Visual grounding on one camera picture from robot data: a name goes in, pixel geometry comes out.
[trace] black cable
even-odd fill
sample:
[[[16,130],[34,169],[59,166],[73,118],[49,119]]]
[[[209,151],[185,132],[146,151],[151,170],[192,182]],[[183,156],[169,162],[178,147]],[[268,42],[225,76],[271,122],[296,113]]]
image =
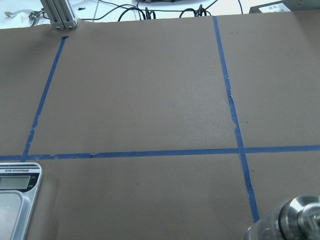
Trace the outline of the black cable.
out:
[[[208,8],[210,8],[213,4],[215,4],[216,2],[218,2],[218,0],[215,0],[213,3],[211,3],[209,6],[207,6],[206,8],[205,8],[205,10],[207,10]]]
[[[200,16],[202,16],[202,14],[204,14],[205,16],[207,16],[207,10],[205,10],[205,9],[202,7],[202,4],[200,4],[198,10],[196,11],[196,17],[200,17]]]
[[[240,0],[238,0],[238,3],[239,3],[239,6],[240,6],[240,9],[241,9],[241,14],[244,14],[244,11],[242,10],[242,5],[241,5]]]
[[[137,2],[137,4],[136,4],[136,6],[135,6],[135,7],[138,9],[138,8],[139,8],[138,6],[139,6],[139,1]]]
[[[148,8],[145,7],[145,17],[146,17],[147,20],[148,20],[148,19],[152,19],[152,18],[151,18],[151,14],[153,14],[153,19],[156,19],[156,13],[155,13],[155,11],[153,11],[153,10],[149,11]]]
[[[103,19],[105,16],[107,16],[109,13],[113,12],[114,10],[118,9],[118,8],[121,8],[123,6],[131,6],[131,4],[123,4],[123,5],[119,5],[117,7],[115,7],[114,9],[108,11],[105,15],[99,17],[99,18],[83,18],[82,20],[100,20],[100,19]]]
[[[192,11],[192,12],[193,12],[193,14],[194,14],[194,16],[195,16],[195,17],[197,16],[197,12],[196,12],[196,10],[194,10],[193,8],[187,8],[187,9],[185,9],[185,10],[183,10],[183,11],[181,12],[181,14],[180,14],[179,18],[181,18],[181,17],[182,17],[182,15],[183,15],[185,12],[190,12],[190,11]]]
[[[114,5],[116,6],[114,9],[108,11],[105,15],[99,17],[99,18],[83,18],[82,20],[100,20],[100,19],[103,19],[105,16],[107,16],[108,14],[110,14],[111,12],[113,12],[114,10],[118,9],[118,8],[122,8],[122,9],[130,9],[130,10],[137,10],[138,13],[139,13],[139,17],[140,17],[140,20],[141,20],[141,16],[140,16],[140,13],[143,13],[143,11],[141,9],[138,8],[138,5],[139,5],[139,2],[137,3],[136,6],[132,5],[132,4],[122,4],[122,5],[118,5],[118,4],[115,4],[113,2],[108,2],[108,1],[104,1],[104,0],[99,0],[100,2],[102,3],[105,3],[105,4],[111,4],[111,5]],[[202,13],[208,13],[210,16],[211,16],[211,13],[209,11],[207,11],[208,8],[210,8],[213,4],[215,4],[218,0],[215,0],[213,3],[211,3],[209,6],[207,6],[206,8],[204,8],[204,11],[202,11]],[[197,12],[192,9],[192,8],[188,8],[189,10],[187,11],[193,11],[193,14],[195,14],[195,16],[197,15]],[[185,10],[161,10],[161,9],[154,9],[154,10],[150,10],[150,13],[152,12],[175,12],[175,13],[181,13],[179,18],[181,18],[181,16],[186,12],[186,9]]]
[[[111,4],[111,5],[117,6],[117,7],[122,8],[122,9],[128,9],[128,7],[125,7],[125,6],[123,6],[123,5],[118,5],[118,4],[115,4],[115,3],[113,3],[113,2],[103,1],[103,0],[98,0],[98,1],[99,1],[99,2],[102,2],[102,3],[105,3],[105,4]],[[138,2],[136,5],[132,5],[132,4],[126,4],[126,5],[137,8],[138,5],[139,5],[139,2]]]
[[[50,18],[45,16],[45,12],[42,13],[42,17],[45,18],[45,19],[50,19]]]
[[[138,10],[140,13],[142,13],[143,19],[146,20],[146,15],[145,15],[145,13],[144,13],[140,8],[130,7],[130,8],[128,8],[128,9],[124,10],[123,13],[121,13],[121,15],[120,15],[120,17],[119,17],[119,19],[118,19],[118,22],[120,22],[121,18],[123,17],[123,15],[125,15],[125,13],[127,13],[127,12],[129,12],[129,11],[131,11],[131,10]]]
[[[113,2],[108,2],[108,1],[103,1],[103,0],[98,0],[98,1],[102,2],[102,3],[105,3],[105,4],[111,4],[111,5],[114,5],[114,6],[117,6],[117,7],[121,7],[122,9],[128,9],[128,7],[124,7],[124,6],[115,4]]]

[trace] label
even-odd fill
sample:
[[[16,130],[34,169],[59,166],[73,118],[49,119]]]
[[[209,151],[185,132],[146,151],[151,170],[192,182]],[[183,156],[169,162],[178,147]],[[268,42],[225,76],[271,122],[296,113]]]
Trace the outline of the label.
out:
[[[37,174],[40,173],[40,169],[0,169],[0,174]]]
[[[279,13],[279,12],[291,12],[289,8],[283,3],[278,3],[269,6],[259,7],[262,13]]]

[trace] digital scale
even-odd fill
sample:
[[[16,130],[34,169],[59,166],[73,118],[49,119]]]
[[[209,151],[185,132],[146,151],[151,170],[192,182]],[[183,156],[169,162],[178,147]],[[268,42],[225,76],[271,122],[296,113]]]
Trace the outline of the digital scale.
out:
[[[37,163],[0,163],[0,240],[23,240],[42,175]]]

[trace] white device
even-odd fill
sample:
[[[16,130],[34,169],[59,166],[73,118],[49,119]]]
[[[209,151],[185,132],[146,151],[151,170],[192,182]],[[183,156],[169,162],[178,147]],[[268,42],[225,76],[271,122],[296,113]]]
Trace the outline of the white device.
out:
[[[75,29],[78,17],[75,15],[69,0],[41,0],[44,11],[55,30]]]
[[[42,169],[38,163],[0,163],[0,240],[23,240]]]

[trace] blue tape line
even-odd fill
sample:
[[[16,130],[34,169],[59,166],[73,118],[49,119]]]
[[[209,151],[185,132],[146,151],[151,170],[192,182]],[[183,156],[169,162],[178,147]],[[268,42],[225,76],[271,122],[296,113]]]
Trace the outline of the blue tape line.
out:
[[[245,149],[247,154],[260,153],[288,153],[288,152],[311,152],[320,151],[320,145],[309,146],[270,146],[270,147],[248,147]]]
[[[15,161],[20,160],[21,155],[9,155],[9,156],[0,156],[0,161]]]
[[[130,158],[130,157],[156,157],[156,156],[186,156],[186,155],[215,155],[215,154],[238,154],[237,148],[222,149],[192,149],[192,150],[162,150],[162,151],[124,151],[124,152],[101,152],[71,153],[55,155],[28,155],[28,160],[49,159],[100,159],[100,158]]]
[[[235,132],[235,138],[236,138],[238,148],[239,148],[239,154],[240,154],[240,159],[241,159],[241,165],[242,165],[242,171],[243,171],[243,175],[244,175],[245,186],[246,186],[246,190],[247,190],[248,197],[249,197],[252,218],[253,218],[253,221],[256,222],[259,220],[259,212],[258,212],[254,189],[252,187],[252,183],[251,183],[251,179],[250,179],[250,171],[249,171],[249,166],[248,166],[248,162],[247,162],[244,143],[243,143],[241,132],[240,132],[240,126],[239,126],[239,122],[238,122],[236,107],[235,107],[235,103],[234,103],[234,100],[231,95],[231,84],[229,81],[228,69],[227,69],[225,54],[224,54],[220,31],[219,31],[218,18],[216,16],[213,17],[213,25],[214,25],[216,41],[217,41],[217,45],[218,45],[218,49],[219,49],[220,61],[221,61],[221,66],[222,66],[222,71],[223,71],[224,83],[225,83],[225,87],[226,87],[226,94],[227,94],[228,101],[229,101],[231,117],[232,117],[233,122],[235,123],[234,132]]]
[[[37,109],[37,111],[35,113],[35,117],[34,117],[34,120],[33,120],[33,123],[32,123],[32,127],[31,127],[31,131],[29,133],[29,136],[28,136],[28,139],[26,141],[23,154],[21,156],[21,163],[25,163],[26,162],[27,155],[29,153],[32,140],[34,139],[35,130],[36,130],[36,127],[38,125],[39,116],[40,116],[41,111],[42,111],[42,109],[44,107],[45,100],[46,100],[46,97],[47,97],[47,94],[48,94],[48,91],[49,91],[49,87],[50,87],[52,78],[54,77],[55,70],[56,70],[56,67],[57,67],[57,64],[58,64],[58,60],[59,60],[59,57],[61,55],[61,52],[62,52],[62,49],[64,47],[64,44],[65,44],[65,41],[66,41],[67,37],[68,36],[63,36],[61,38],[60,46],[59,46],[58,51],[56,53],[56,56],[54,58],[54,61],[53,61],[52,67],[51,67],[51,71],[49,73],[49,77],[48,77],[48,79],[46,81],[46,84],[45,84],[45,87],[44,87],[44,90],[43,90],[43,93],[42,93],[42,96],[41,96],[41,99],[40,99],[40,103],[38,105],[38,109]]]
[[[247,154],[261,153],[290,153],[290,152],[316,152],[320,151],[320,145],[307,146],[270,146],[270,147],[247,147]],[[238,154],[238,148],[221,149],[193,149],[193,150],[163,150],[163,151],[125,151],[125,152],[102,152],[72,153],[72,154],[39,154],[28,155],[27,160],[49,160],[49,159],[90,159],[90,158],[129,158],[129,157],[152,157],[152,156],[183,156],[183,155],[214,155],[214,154]],[[20,160],[21,155],[0,156],[0,161]]]

